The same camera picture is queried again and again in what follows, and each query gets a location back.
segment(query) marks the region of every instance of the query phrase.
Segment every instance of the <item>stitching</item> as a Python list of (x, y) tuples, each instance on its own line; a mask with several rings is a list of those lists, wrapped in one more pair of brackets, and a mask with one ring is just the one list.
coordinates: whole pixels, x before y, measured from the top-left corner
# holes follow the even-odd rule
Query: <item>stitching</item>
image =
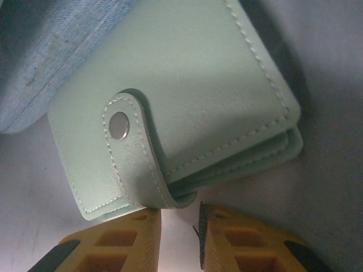
[(209, 179), (209, 178), (211, 178), (211, 177), (215, 177), (215, 176), (219, 176), (219, 175), (222, 175), (222, 174), (225, 174), (225, 173), (229, 173), (229, 172), (232, 172), (232, 171), (234, 171), (234, 170), (236, 170), (236, 169), (244, 168), (244, 167), (246, 167), (246, 166), (248, 166), (248, 165), (251, 165), (251, 164), (257, 163), (257, 162), (259, 162), (259, 161), (261, 161), (261, 160), (265, 160), (265, 159), (267, 159), (267, 158), (269, 158), (269, 157), (271, 157), (271, 156), (275, 156), (275, 155), (277, 155), (277, 154), (279, 154), (279, 153), (281, 153), (281, 152), (285, 151), (285, 150), (288, 148), (289, 143), (290, 143), (290, 142), (289, 142), (289, 140), (288, 140), (288, 141), (287, 141), (287, 143), (285, 143), (282, 147), (280, 147), (280, 148), (278, 148), (278, 149), (275, 149), (275, 150), (273, 150), (272, 152), (270, 152), (269, 154), (266, 154), (265, 156), (262, 156), (262, 157), (260, 157), (260, 158), (258, 158), (258, 159), (253, 159), (253, 160), (251, 160), (251, 161), (249, 161), (249, 162), (246, 162), (246, 163), (243, 163), (243, 164), (241, 164), (241, 165), (238, 165), (238, 166), (235, 166), (235, 167), (232, 167), (232, 168), (229, 168), (229, 169), (224, 169), (224, 170), (220, 170), (220, 171), (217, 171), (217, 172), (211, 173), (210, 175), (204, 176), (204, 177), (202, 177), (202, 178), (198, 178), (198, 179), (197, 179), (197, 180), (195, 180), (195, 181), (206, 180), (206, 179)]
[(108, 141), (107, 128), (106, 128), (106, 121), (105, 121), (105, 114), (106, 114), (106, 111), (107, 111), (108, 107), (109, 107), (110, 105), (112, 105), (112, 104), (113, 104), (114, 102), (116, 102), (116, 101), (117, 101), (117, 100), (112, 100), (111, 102), (109, 102), (109, 103), (106, 105), (106, 107), (104, 108), (104, 110), (103, 110), (103, 114), (102, 114), (102, 124), (103, 124), (104, 137), (105, 137), (105, 139), (106, 139), (106, 145), (107, 145), (107, 149), (108, 149), (109, 156), (110, 156), (110, 158), (111, 158), (112, 166), (113, 166), (113, 168), (114, 168), (114, 170), (115, 170), (115, 172), (116, 172), (116, 174), (117, 174), (117, 177), (119, 178), (119, 182), (120, 182), (120, 184), (121, 184), (121, 186), (122, 186), (122, 188), (123, 188), (123, 190), (124, 190), (124, 192), (125, 192), (125, 195), (126, 195), (126, 197), (128, 198), (128, 200), (130, 201), (130, 203), (131, 203), (131, 204), (133, 204), (134, 206), (137, 206), (137, 205), (135, 205), (135, 204), (133, 203), (133, 201), (130, 199), (129, 194), (127, 193), (127, 191), (126, 191), (126, 189), (125, 189), (125, 186), (124, 186), (123, 181), (122, 181), (122, 179), (121, 179), (120, 172), (119, 172), (119, 170), (117, 169), (117, 165), (116, 165), (115, 159), (114, 159), (114, 157), (113, 157), (113, 155), (112, 155), (111, 146), (109, 145), (109, 141)]
[[(51, 111), (51, 110), (49, 111), (49, 117), (50, 117), (50, 122), (51, 122), (51, 124), (52, 124), (52, 127), (54, 128), (54, 133), (56, 134), (56, 136), (58, 136), (57, 127), (56, 127), (56, 126), (55, 126), (55, 124), (54, 124), (54, 120), (53, 120), (53, 116), (52, 116), (52, 111)], [(59, 141), (59, 137), (55, 137), (55, 138), (57, 139), (58, 146), (61, 146), (61, 145), (60, 145), (60, 141)], [(62, 157), (63, 157), (64, 165), (65, 165), (65, 166), (66, 166), (66, 165), (68, 165), (68, 162), (67, 162), (67, 160), (65, 159), (65, 157), (64, 157), (64, 156), (62, 156)], [(96, 208), (94, 208), (94, 209), (92, 209), (92, 210), (86, 210), (86, 208), (84, 207), (84, 205), (83, 205), (83, 203), (82, 203), (81, 199), (79, 198), (79, 195), (78, 195), (77, 190), (76, 190), (76, 188), (75, 188), (75, 183), (74, 183), (74, 180), (73, 180), (73, 177), (72, 177), (71, 173), (70, 173), (68, 170), (66, 170), (66, 172), (67, 172), (67, 175), (68, 175), (69, 180), (70, 180), (70, 182), (71, 182), (72, 189), (73, 189), (73, 191), (74, 191), (75, 197), (76, 197), (76, 199), (78, 200), (78, 203), (79, 203), (79, 205), (81, 206), (82, 210), (84, 210), (86, 214), (90, 214), (90, 213), (92, 213), (92, 212), (94, 212), (94, 211), (98, 210), (99, 208), (101, 208), (101, 207), (103, 207), (103, 206), (106, 206), (106, 205), (110, 204), (111, 202), (113, 202), (113, 201), (115, 201), (115, 200), (117, 200), (117, 199), (119, 199), (119, 198), (121, 197), (121, 196), (119, 196), (119, 197), (115, 197), (114, 199), (112, 199), (112, 200), (108, 201), (107, 203), (104, 203), (104, 204), (102, 204), (102, 205), (100, 205), (100, 206), (97, 206)], [(122, 206), (121, 206), (121, 208), (125, 208), (125, 207), (128, 207), (128, 206), (130, 206), (130, 204), (122, 205)]]
[(265, 74), (265, 77), (267, 78), (268, 83), (270, 84), (271, 88), (274, 90), (278, 100), (280, 101), (282, 107), (286, 110), (286, 113), (280, 117), (278, 117), (277, 119), (267, 122), (266, 124), (264, 124), (263, 126), (261, 126), (260, 128), (257, 128), (255, 130), (249, 131), (247, 132), (244, 136), (238, 137), (237, 139), (234, 139), (233, 141), (227, 142), (225, 144), (223, 144), (221, 147), (217, 147), (211, 151), (209, 151), (208, 153), (198, 156), (195, 159), (192, 159), (174, 169), (172, 169), (170, 172), (166, 173), (166, 176), (169, 176), (170, 174), (172, 174), (175, 171), (178, 171), (186, 166), (189, 166), (201, 159), (205, 159), (208, 156), (211, 156), (213, 154), (215, 154), (216, 152), (222, 151), (225, 148), (228, 148), (238, 142), (240, 142), (241, 140), (244, 140), (252, 135), (256, 135), (258, 133), (260, 133), (261, 131), (273, 127), (275, 125), (277, 125), (278, 123), (280, 123), (281, 121), (285, 121), (288, 119), (288, 112), (289, 112), (289, 108), (286, 106), (281, 94), (280, 94), (280, 90), (277, 88), (276, 84), (274, 83), (273, 79), (271, 78), (271, 76), (268, 74), (265, 65), (262, 62), (262, 59), (258, 56), (257, 50), (253, 47), (251, 40), (248, 38), (242, 24), (240, 23), (240, 21), (238, 20), (238, 16), (237, 14), (233, 11), (233, 8), (229, 2), (229, 0), (223, 0), (224, 3), (226, 4), (227, 8), (231, 11), (231, 15), (235, 20), (236, 25), (239, 27), (240, 32), (244, 38), (244, 40), (246, 41), (246, 43), (248, 44), (248, 47), (250, 48), (250, 50), (252, 51), (252, 54), (254, 55), (255, 59), (257, 60), (258, 64), (260, 65), (263, 73)]
[(166, 202), (166, 200), (164, 199), (164, 196), (163, 196), (163, 194), (161, 193), (161, 191), (160, 191), (160, 187), (159, 187), (159, 185), (158, 185), (158, 183), (157, 183), (157, 179), (155, 178), (155, 174), (154, 174), (154, 171), (153, 171), (153, 167), (151, 166), (151, 161), (150, 161), (150, 159), (149, 159), (149, 157), (148, 157), (148, 155), (147, 155), (147, 153), (146, 153), (146, 147), (145, 147), (145, 144), (143, 143), (143, 137), (142, 137), (142, 133), (141, 133), (141, 129), (140, 129), (140, 123), (139, 123), (139, 121), (138, 121), (138, 115), (137, 115), (137, 113), (136, 113), (136, 107), (135, 107), (135, 105), (132, 103), (132, 101), (130, 101), (128, 98), (125, 98), (125, 97), (119, 97), (119, 98), (117, 98), (117, 99), (113, 99), (111, 102), (109, 102), (108, 103), (108, 105), (107, 106), (109, 106), (109, 105), (111, 105), (111, 104), (113, 104), (113, 103), (115, 103), (115, 102), (117, 102), (117, 101), (119, 101), (119, 100), (126, 100), (131, 106), (132, 106), (132, 108), (134, 109), (134, 115), (135, 115), (135, 120), (136, 120), (136, 124), (137, 124), (137, 130), (138, 130), (138, 132), (139, 132), (139, 136), (140, 136), (140, 140), (141, 140), (141, 145), (142, 145), (142, 149), (143, 149), (143, 153), (145, 154), (145, 156), (146, 156), (146, 159), (147, 159), (147, 162), (148, 162), (148, 164), (149, 164), (149, 168), (150, 168), (150, 171), (151, 171), (151, 175), (152, 175), (152, 177), (153, 177), (153, 179), (154, 179), (154, 183), (155, 183), (155, 185), (156, 185), (156, 187), (157, 187), (157, 189), (158, 189), (158, 192), (159, 192), (159, 194), (160, 194), (160, 196), (161, 196), (161, 198), (163, 199), (163, 201), (164, 201), (164, 204), (165, 204), (165, 206), (166, 207), (168, 207), (168, 208), (170, 208), (170, 206), (167, 204), (167, 202)]

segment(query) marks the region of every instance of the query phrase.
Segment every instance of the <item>denim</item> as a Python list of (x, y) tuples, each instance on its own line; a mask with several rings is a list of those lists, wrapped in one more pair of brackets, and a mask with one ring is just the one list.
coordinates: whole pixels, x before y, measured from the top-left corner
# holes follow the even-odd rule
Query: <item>denim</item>
[(4, 0), (0, 133), (21, 131), (46, 113), (60, 85), (135, 1)]

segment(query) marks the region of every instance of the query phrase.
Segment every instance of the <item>snap button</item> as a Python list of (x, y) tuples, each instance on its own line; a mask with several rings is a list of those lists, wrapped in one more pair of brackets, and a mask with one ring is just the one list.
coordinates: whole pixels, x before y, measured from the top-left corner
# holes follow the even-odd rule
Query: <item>snap button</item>
[(124, 139), (130, 130), (129, 118), (123, 112), (116, 112), (109, 119), (108, 130), (113, 139)]

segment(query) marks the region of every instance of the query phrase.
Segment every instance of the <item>mint green wallet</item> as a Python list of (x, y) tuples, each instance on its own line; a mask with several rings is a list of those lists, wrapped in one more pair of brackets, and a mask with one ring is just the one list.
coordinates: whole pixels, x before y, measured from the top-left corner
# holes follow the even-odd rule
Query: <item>mint green wallet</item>
[[(295, 157), (299, 111), (237, 0), (140, 0), (48, 116), (91, 220), (183, 208), (202, 186)], [(109, 130), (116, 113), (123, 139)]]

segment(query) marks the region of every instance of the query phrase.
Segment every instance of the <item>yellow object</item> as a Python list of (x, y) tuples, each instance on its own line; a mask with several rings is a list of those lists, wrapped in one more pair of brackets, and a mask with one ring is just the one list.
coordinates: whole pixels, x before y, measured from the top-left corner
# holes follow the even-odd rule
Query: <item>yellow object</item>
[(306, 272), (284, 244), (302, 240), (223, 207), (201, 204), (201, 213), (205, 272)]
[(64, 238), (81, 242), (55, 271), (156, 272), (160, 237), (160, 210), (134, 212)]

